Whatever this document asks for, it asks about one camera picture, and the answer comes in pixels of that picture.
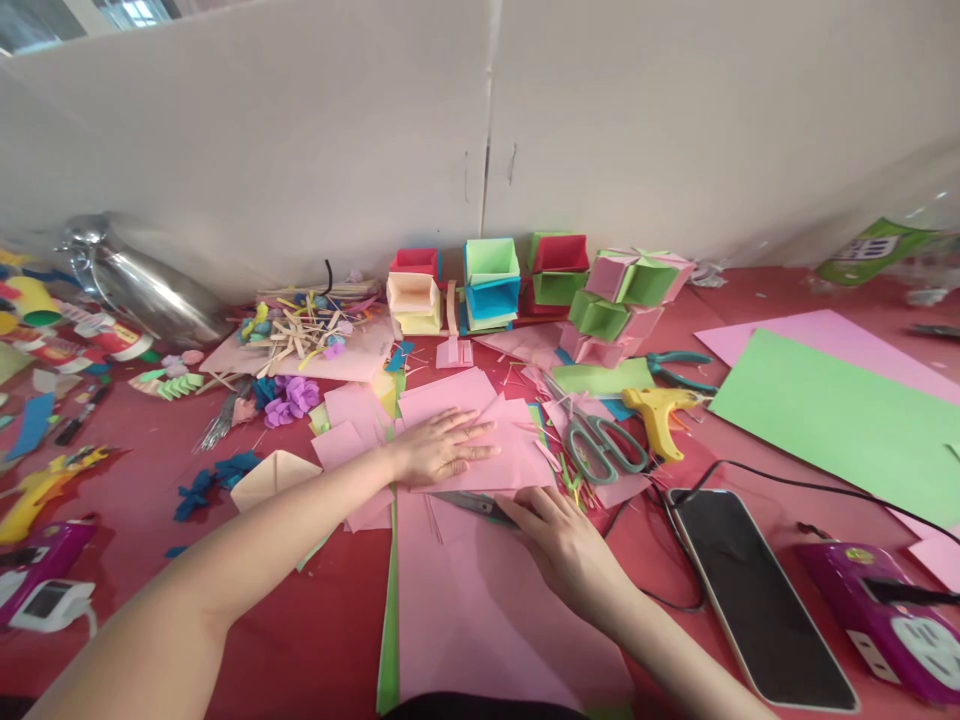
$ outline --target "yellow glue gun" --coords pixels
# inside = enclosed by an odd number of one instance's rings
[[[30,526],[50,500],[80,472],[107,457],[108,448],[87,446],[75,455],[61,455],[42,470],[30,473],[17,486],[23,493],[0,521],[0,545],[12,545],[30,534]]]
[[[621,397],[624,405],[636,410],[643,418],[653,451],[651,454],[663,458],[664,464],[683,460],[683,453],[677,450],[670,436],[670,414],[674,410],[687,410],[699,405],[703,396],[680,388],[628,388],[621,393]]]

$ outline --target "hand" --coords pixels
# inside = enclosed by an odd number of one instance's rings
[[[479,412],[450,408],[401,434],[387,447],[391,451],[395,478],[411,485],[433,485],[470,467],[468,460],[482,460],[500,452],[496,446],[463,443],[486,435],[495,422],[469,425]]]
[[[554,594],[594,627],[613,632],[616,617],[635,600],[637,589],[576,503],[555,487],[527,487],[515,500],[498,496],[497,505],[520,527]]]

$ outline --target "pliers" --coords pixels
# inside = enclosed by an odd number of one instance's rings
[[[717,394],[719,388],[713,385],[704,385],[703,383],[694,382],[693,380],[687,380],[685,377],[681,377],[675,372],[671,372],[663,367],[662,363],[669,362],[689,362],[696,363],[697,365],[706,365],[707,363],[713,362],[713,358],[707,355],[701,355],[700,353],[686,351],[662,354],[647,353],[647,367],[650,369],[651,375],[662,378],[675,387],[688,388],[689,390],[695,390],[704,395]]]

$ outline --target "table surface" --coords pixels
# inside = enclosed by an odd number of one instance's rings
[[[687,286],[666,309],[643,350],[705,352],[693,336],[696,331],[831,308],[917,360],[935,363],[934,369],[960,382],[960,343],[906,331],[914,323],[960,323],[960,299],[948,298],[934,309],[907,308],[902,288],[883,278],[839,298],[825,298],[810,295],[801,286],[803,275],[802,270],[752,268],[727,271],[729,282],[722,288]],[[415,352],[423,350],[418,356],[429,364],[409,377],[408,387],[457,372],[433,368],[436,340],[414,340]],[[486,370],[499,387],[509,365],[498,363],[498,353],[479,345],[474,346],[474,357],[477,366]],[[417,362],[410,364],[420,367]],[[124,382],[141,370],[136,364],[118,365],[111,395],[91,416],[75,443],[106,443],[126,452],[68,485],[64,497],[45,508],[37,521],[39,525],[90,512],[99,515],[102,527],[71,577],[97,583],[93,604],[101,623],[169,562],[164,559],[168,548],[189,545],[236,515],[227,494],[217,489],[210,507],[197,512],[187,523],[173,521],[179,502],[177,487],[189,485],[199,470],[251,448],[261,457],[283,448],[315,460],[309,444],[313,436],[306,421],[265,430],[258,419],[231,431],[214,450],[191,454],[226,391],[165,402],[143,395]],[[719,361],[704,367],[706,379],[716,384],[727,372]],[[5,389],[13,395],[29,396],[28,377],[29,372],[21,374]],[[321,381],[321,390],[339,384]],[[505,391],[508,398],[532,398],[516,384],[507,384]],[[68,399],[61,412],[73,416],[79,409]],[[636,423],[629,422],[631,427]],[[0,436],[0,446],[9,447],[13,434],[8,430]],[[681,487],[689,487],[717,458],[739,460],[796,480],[844,485],[709,414],[702,424],[693,426],[692,437],[680,435],[678,445],[687,459],[672,466],[670,472],[673,482]],[[45,447],[30,456],[0,481],[0,490],[12,487],[24,474],[42,467],[57,454]],[[904,552],[916,541],[906,527],[870,503],[776,485],[735,468],[725,469],[721,484],[737,492],[747,504],[853,683],[864,717],[958,716],[957,709],[929,708],[875,680],[789,551],[791,545],[804,541],[795,529],[797,521],[804,521],[835,537],[882,547],[892,552],[915,580],[939,588],[939,583]],[[12,501],[0,501],[0,512],[5,512]],[[595,520],[603,526],[608,518]],[[677,603],[695,601],[696,584],[659,511],[636,499],[623,513],[609,543],[638,585]],[[389,531],[349,534],[337,530],[303,573],[292,573],[231,630],[208,717],[374,717],[389,552]],[[668,612],[739,677],[712,610],[697,615]],[[948,610],[944,614],[960,626],[960,612]],[[0,694],[38,696],[83,647],[86,638],[84,622],[53,635],[23,631],[0,634]],[[672,717],[644,672],[633,663],[629,665],[638,688],[635,714]],[[777,713],[785,718],[810,716],[799,710],[777,709]]]

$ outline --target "stacked paper boxes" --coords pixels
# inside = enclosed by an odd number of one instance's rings
[[[669,252],[601,250],[570,307],[560,347],[576,363],[615,368],[638,354],[663,305],[673,301],[694,265]]]
[[[387,276],[387,302],[404,335],[440,335],[440,253],[436,248],[397,252]]]
[[[517,318],[520,263],[513,238],[467,240],[463,246],[467,330],[508,329]]]
[[[534,233],[528,260],[531,277],[522,288],[524,317],[566,316],[587,283],[587,236]]]

